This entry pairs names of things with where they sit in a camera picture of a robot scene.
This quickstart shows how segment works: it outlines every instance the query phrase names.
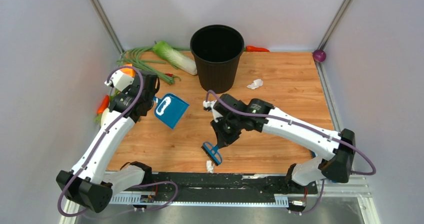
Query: wooden table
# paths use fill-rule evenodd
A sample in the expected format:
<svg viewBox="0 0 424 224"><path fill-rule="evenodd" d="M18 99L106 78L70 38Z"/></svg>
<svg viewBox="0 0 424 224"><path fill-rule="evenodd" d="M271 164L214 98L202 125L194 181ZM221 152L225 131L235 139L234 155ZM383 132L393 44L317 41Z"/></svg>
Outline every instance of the wooden table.
<svg viewBox="0 0 424 224"><path fill-rule="evenodd" d="M143 59L158 59L154 53ZM139 161L155 172L206 172L209 158L201 149L204 141L216 144L210 126L212 113L203 110L206 92L197 76L175 70L168 64L152 64L164 73L182 78L174 85L161 82L157 96L174 93L190 104L175 129L157 119L151 110L124 138L108 169L118 170L125 162ZM319 127L332 129L320 79L311 53L245 52L238 65L233 87L227 92L249 103L260 98L284 112ZM246 86L261 78L263 86L251 90ZM293 163L309 160L308 149L284 138L256 131L242 131L240 138L229 147L220 149L223 158L215 167L217 173L286 173Z"/></svg>

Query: bucket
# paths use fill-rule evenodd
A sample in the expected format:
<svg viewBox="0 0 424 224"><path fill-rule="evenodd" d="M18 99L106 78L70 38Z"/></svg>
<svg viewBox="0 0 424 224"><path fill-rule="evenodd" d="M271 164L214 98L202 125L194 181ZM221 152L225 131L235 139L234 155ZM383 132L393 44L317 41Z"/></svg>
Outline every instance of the bucket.
<svg viewBox="0 0 424 224"><path fill-rule="evenodd" d="M154 97L154 101L157 103L154 115L172 129L189 107L188 103L172 93L167 93L162 99Z"/></svg>
<svg viewBox="0 0 424 224"><path fill-rule="evenodd" d="M190 49L204 90L224 93L233 86L244 47L242 35L225 25L209 25L194 33Z"/></svg>

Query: white wall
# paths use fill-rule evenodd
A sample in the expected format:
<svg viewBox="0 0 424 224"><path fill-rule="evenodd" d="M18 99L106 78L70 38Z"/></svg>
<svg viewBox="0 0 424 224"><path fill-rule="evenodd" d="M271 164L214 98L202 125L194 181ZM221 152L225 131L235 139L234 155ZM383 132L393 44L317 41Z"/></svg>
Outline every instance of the white wall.
<svg viewBox="0 0 424 224"><path fill-rule="evenodd" d="M89 0L0 0L1 223L59 221L117 55Z"/></svg>
<svg viewBox="0 0 424 224"><path fill-rule="evenodd" d="M374 161L383 224L422 223L424 0L354 0L323 66L344 127ZM355 158L357 170L369 170Z"/></svg>
<svg viewBox="0 0 424 224"><path fill-rule="evenodd" d="M199 28L226 24L247 45L314 50L343 0L100 0L124 49L166 40L188 47Z"/></svg>

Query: gray floor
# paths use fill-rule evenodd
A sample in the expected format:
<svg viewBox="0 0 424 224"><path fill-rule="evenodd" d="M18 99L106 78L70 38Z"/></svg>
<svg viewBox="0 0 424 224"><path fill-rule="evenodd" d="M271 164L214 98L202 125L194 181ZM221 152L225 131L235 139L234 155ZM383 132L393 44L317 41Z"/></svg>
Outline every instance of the gray floor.
<svg viewBox="0 0 424 224"><path fill-rule="evenodd" d="M313 206L315 199L308 199L306 209ZM91 217L108 217L131 209L131 206L109 205L101 214L90 213ZM146 213L128 213L106 220L82 218L81 224L282 224L282 223L343 223L363 224L356 198L323 198L320 205L310 214L295 216L282 208L228 208L228 207L178 207Z"/></svg>

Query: blue dustpan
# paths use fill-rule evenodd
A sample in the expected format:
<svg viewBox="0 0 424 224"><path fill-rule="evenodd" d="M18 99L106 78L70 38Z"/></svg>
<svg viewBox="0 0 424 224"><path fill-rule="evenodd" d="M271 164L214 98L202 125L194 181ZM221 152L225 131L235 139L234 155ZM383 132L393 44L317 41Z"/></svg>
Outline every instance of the blue dustpan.
<svg viewBox="0 0 424 224"><path fill-rule="evenodd" d="M189 107L188 103L172 93L167 93L162 99L155 97L154 101L157 103L154 115L172 129Z"/></svg>

